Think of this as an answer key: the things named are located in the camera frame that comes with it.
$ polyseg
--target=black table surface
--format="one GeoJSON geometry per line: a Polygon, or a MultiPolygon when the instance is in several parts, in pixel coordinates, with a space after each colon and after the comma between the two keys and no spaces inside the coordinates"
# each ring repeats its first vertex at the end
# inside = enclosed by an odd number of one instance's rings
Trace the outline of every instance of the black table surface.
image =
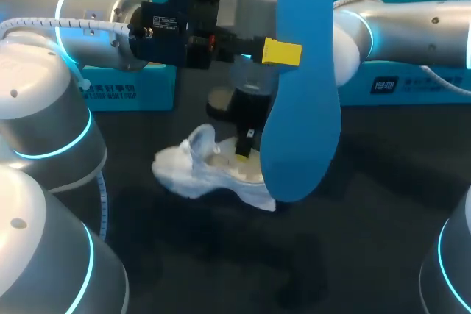
{"type": "MultiPolygon", "coordinates": [[[[128,313],[421,313],[419,267],[471,184],[471,107],[344,108],[322,184],[267,213],[228,190],[183,199],[151,172],[155,152],[200,124],[235,134],[205,113],[227,83],[224,65],[182,71],[171,112],[95,114],[128,313]]],[[[60,199],[98,229],[95,182],[60,199]]]]}

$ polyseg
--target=white cable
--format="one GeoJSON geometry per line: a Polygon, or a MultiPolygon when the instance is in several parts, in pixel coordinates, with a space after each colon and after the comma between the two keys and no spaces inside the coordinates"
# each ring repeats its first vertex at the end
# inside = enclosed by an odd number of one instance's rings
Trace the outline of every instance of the white cable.
{"type": "Polygon", "coordinates": [[[102,205],[102,219],[100,221],[100,238],[105,241],[106,234],[108,231],[108,193],[106,191],[106,184],[105,178],[103,177],[103,173],[100,172],[96,177],[96,181],[98,182],[98,188],[100,191],[100,203],[102,205]]]}
{"type": "Polygon", "coordinates": [[[0,24],[0,38],[8,29],[18,27],[62,27],[67,29],[92,29],[107,31],[129,38],[131,29],[128,24],[98,20],[79,20],[75,18],[11,18],[0,24]]]}
{"type": "MultiPolygon", "coordinates": [[[[349,3],[353,3],[355,1],[362,1],[362,0],[337,0],[333,3],[333,8],[341,7],[342,5],[346,5],[349,3]]],[[[370,0],[370,1],[377,1],[380,3],[383,3],[383,0],[370,0]]],[[[448,90],[451,90],[455,93],[458,93],[460,95],[464,96],[471,96],[471,91],[465,90],[463,88],[459,88],[458,86],[455,86],[453,84],[450,84],[447,80],[443,79],[438,75],[435,71],[430,69],[426,65],[421,65],[420,68],[437,84],[443,86],[444,88],[447,88],[448,90]]]]}

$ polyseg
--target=teal box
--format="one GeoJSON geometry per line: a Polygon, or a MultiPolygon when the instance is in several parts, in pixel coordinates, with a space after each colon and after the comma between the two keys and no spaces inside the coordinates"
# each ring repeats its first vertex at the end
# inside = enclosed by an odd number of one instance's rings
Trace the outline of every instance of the teal box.
{"type": "Polygon", "coordinates": [[[169,65],[149,64],[130,73],[85,67],[83,76],[91,87],[82,95],[93,112],[172,110],[176,75],[177,69],[169,65]]]}
{"type": "MultiPolygon", "coordinates": [[[[384,0],[386,3],[442,0],[384,0]]],[[[471,90],[471,71],[432,68],[438,75],[460,88],[471,90]]],[[[379,106],[399,104],[471,103],[466,97],[436,84],[416,65],[393,62],[364,63],[357,74],[339,88],[342,106],[379,106]],[[388,88],[380,91],[375,88],[388,88]]]]}

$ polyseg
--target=shoe insole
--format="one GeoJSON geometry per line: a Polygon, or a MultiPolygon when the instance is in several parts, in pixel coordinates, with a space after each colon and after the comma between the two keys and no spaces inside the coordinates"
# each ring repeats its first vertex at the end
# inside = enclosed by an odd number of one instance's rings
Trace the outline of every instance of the shoe insole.
{"type": "Polygon", "coordinates": [[[277,39],[302,45],[300,66],[280,67],[263,129],[261,167],[272,197],[293,202],[320,183],[341,129],[333,69],[333,0],[277,0],[277,39]]]}

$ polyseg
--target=white shoe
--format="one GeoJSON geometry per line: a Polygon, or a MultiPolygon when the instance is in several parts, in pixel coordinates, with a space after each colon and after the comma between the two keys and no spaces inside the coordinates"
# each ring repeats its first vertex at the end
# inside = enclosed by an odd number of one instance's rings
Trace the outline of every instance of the white shoe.
{"type": "Polygon", "coordinates": [[[179,146],[158,152],[152,172],[171,192],[190,199],[219,188],[237,193],[245,203],[266,211],[276,204],[263,181],[260,154],[252,150],[246,161],[236,156],[236,138],[215,142],[210,124],[198,126],[179,146]]]}

